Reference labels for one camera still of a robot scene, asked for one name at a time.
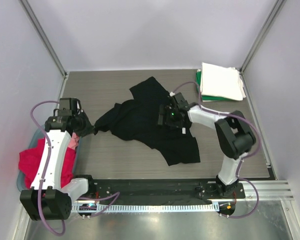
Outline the black t-shirt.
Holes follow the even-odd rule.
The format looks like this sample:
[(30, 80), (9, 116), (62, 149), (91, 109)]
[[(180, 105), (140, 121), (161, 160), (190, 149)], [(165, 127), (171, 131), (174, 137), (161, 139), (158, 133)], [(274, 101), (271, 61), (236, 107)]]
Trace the black t-shirt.
[(116, 103), (94, 124), (94, 132), (110, 131), (124, 141), (139, 141), (158, 150), (169, 166), (199, 163), (198, 142), (188, 123), (180, 128), (158, 126), (160, 105), (168, 105), (169, 92), (152, 76), (130, 88), (133, 99)]

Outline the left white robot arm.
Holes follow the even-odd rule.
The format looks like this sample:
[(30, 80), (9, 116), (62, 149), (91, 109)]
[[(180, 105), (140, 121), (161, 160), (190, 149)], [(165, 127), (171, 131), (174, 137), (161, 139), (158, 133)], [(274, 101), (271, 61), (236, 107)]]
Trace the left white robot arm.
[(60, 98), (44, 126), (43, 154), (29, 189), (20, 192), (20, 201), (33, 221), (66, 220), (73, 202), (81, 196), (90, 200), (97, 192), (91, 175), (78, 175), (61, 186), (67, 147), (75, 133), (82, 138), (93, 132), (88, 116), (77, 98)]

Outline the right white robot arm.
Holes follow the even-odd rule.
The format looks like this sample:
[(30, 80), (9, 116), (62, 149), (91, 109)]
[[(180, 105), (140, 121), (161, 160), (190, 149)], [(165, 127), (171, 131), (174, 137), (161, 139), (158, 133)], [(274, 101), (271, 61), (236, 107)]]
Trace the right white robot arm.
[(200, 124), (216, 131), (218, 143), (223, 152), (221, 170), (216, 176), (215, 191), (221, 198), (231, 195), (238, 183), (240, 161), (257, 142), (244, 115), (206, 108), (200, 103), (188, 103), (182, 93), (171, 93), (169, 104), (161, 104), (158, 111), (159, 126), (180, 129), (182, 134), (192, 124)]

